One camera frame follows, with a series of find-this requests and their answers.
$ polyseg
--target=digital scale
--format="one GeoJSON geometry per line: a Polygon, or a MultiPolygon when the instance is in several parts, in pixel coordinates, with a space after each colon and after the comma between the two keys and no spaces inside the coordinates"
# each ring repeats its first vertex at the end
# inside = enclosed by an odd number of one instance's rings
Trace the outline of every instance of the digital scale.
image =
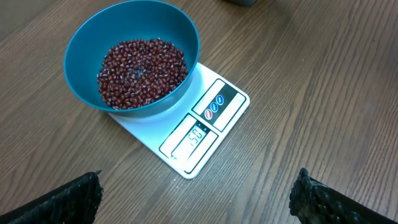
{"type": "Polygon", "coordinates": [[[110,114],[186,179],[199,174],[250,104],[247,94],[200,63],[192,76],[181,99],[159,114],[110,114]]]}

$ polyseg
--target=wooden table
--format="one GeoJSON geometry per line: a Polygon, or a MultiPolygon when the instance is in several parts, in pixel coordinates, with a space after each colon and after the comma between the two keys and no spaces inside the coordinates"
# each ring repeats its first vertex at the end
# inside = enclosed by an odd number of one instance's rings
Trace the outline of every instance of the wooden table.
{"type": "Polygon", "coordinates": [[[97,223],[298,223],[306,167],[398,221],[398,1],[170,1],[198,27],[200,62],[251,97],[195,180],[65,83],[71,36],[116,2],[0,2],[0,214],[101,169],[97,223]]]}

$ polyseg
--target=bowl rim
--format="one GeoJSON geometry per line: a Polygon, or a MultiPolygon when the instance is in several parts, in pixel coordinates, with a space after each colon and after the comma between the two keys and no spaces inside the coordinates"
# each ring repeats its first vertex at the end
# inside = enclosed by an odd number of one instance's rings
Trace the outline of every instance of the bowl rim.
{"type": "Polygon", "coordinates": [[[65,51],[65,56],[64,56],[64,59],[63,59],[63,74],[64,74],[64,76],[65,76],[65,80],[66,80],[66,82],[67,82],[67,84],[68,84],[68,86],[69,86],[69,89],[71,89],[72,93],[73,93],[75,96],[77,96],[77,98],[78,98],[79,100],[81,100],[82,102],[84,102],[85,104],[87,104],[87,105],[89,105],[89,106],[92,106],[92,107],[94,107],[94,108],[96,108],[96,109],[98,109],[98,110],[106,111],[106,112],[110,112],[110,113],[125,113],[125,112],[132,112],[132,111],[143,110],[143,109],[146,109],[146,108],[150,108],[150,107],[152,107],[152,106],[155,106],[156,104],[161,103],[162,101],[164,101],[164,100],[166,100],[168,97],[170,97],[173,93],[175,93],[185,82],[187,82],[187,80],[189,79],[189,77],[192,75],[193,70],[195,69],[195,67],[196,67],[196,65],[197,65],[197,63],[198,63],[199,54],[200,54],[200,39],[199,39],[199,32],[198,32],[198,29],[197,29],[197,27],[195,26],[195,23],[193,23],[192,19],[191,19],[184,11],[182,11],[180,8],[178,8],[177,6],[174,6],[173,4],[170,4],[170,3],[167,3],[167,2],[163,2],[163,1],[158,1],[158,0],[131,0],[131,1],[124,1],[124,2],[119,2],[119,3],[113,4],[113,5],[111,5],[111,6],[108,6],[108,7],[104,8],[104,9],[100,10],[100,11],[97,12],[96,14],[92,15],[89,19],[87,19],[87,20],[76,30],[76,32],[73,34],[72,38],[70,39],[70,41],[69,41],[69,43],[68,43],[68,47],[67,47],[67,49],[66,49],[66,51],[65,51]],[[97,16],[98,14],[100,14],[100,13],[102,13],[103,11],[106,11],[106,10],[112,8],[112,7],[116,7],[116,6],[119,6],[119,5],[122,5],[122,4],[129,4],[129,3],[131,3],[131,2],[156,2],[156,3],[159,3],[159,4],[164,4],[164,5],[166,5],[166,6],[172,7],[172,8],[174,8],[174,9],[176,9],[177,11],[181,12],[181,13],[191,22],[191,25],[193,26],[193,28],[194,28],[194,30],[195,30],[195,33],[196,33],[196,36],[197,36],[197,41],[198,41],[197,55],[196,55],[196,57],[195,57],[195,61],[193,62],[192,69],[189,71],[189,73],[188,73],[188,75],[185,77],[185,79],[184,79],[184,80],[179,84],[179,86],[176,87],[171,93],[169,93],[169,94],[166,95],[165,97],[161,98],[160,100],[157,100],[157,101],[155,101],[155,102],[153,102],[153,103],[150,103],[150,104],[148,104],[148,105],[141,106],[141,107],[138,107],[138,108],[124,109],[124,110],[122,110],[122,109],[117,110],[117,109],[113,109],[113,108],[111,108],[111,107],[107,107],[107,108],[99,107],[99,106],[96,106],[96,105],[94,105],[94,104],[92,104],[92,103],[86,101],[85,99],[83,99],[83,98],[75,91],[75,89],[72,87],[72,85],[71,85],[71,83],[70,83],[70,81],[69,81],[69,79],[68,79],[68,75],[67,75],[67,71],[66,71],[66,66],[65,66],[66,63],[67,63],[67,57],[68,57],[68,53],[69,53],[69,47],[70,47],[72,41],[74,40],[75,36],[76,36],[77,33],[79,32],[79,30],[82,29],[82,27],[83,27],[87,22],[89,22],[90,20],[92,20],[95,16],[97,16]]]}

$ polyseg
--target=pile of red beans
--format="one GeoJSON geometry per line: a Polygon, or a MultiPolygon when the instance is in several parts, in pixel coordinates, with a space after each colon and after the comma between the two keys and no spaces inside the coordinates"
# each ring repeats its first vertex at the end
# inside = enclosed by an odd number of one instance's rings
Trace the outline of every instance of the pile of red beans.
{"type": "Polygon", "coordinates": [[[97,74],[98,91],[110,107],[145,106],[173,91],[188,75],[184,53],[164,40],[129,40],[112,47],[97,74]]]}

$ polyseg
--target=blue button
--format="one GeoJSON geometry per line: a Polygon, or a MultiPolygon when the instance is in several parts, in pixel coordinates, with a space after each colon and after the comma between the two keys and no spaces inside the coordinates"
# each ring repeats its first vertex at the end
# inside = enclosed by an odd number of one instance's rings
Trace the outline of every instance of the blue button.
{"type": "Polygon", "coordinates": [[[219,105],[224,104],[224,98],[223,98],[223,96],[218,95],[218,96],[216,97],[216,101],[217,101],[217,103],[218,103],[219,105]]]}
{"type": "Polygon", "coordinates": [[[218,105],[215,102],[211,102],[210,109],[215,113],[218,111],[218,105]]]}

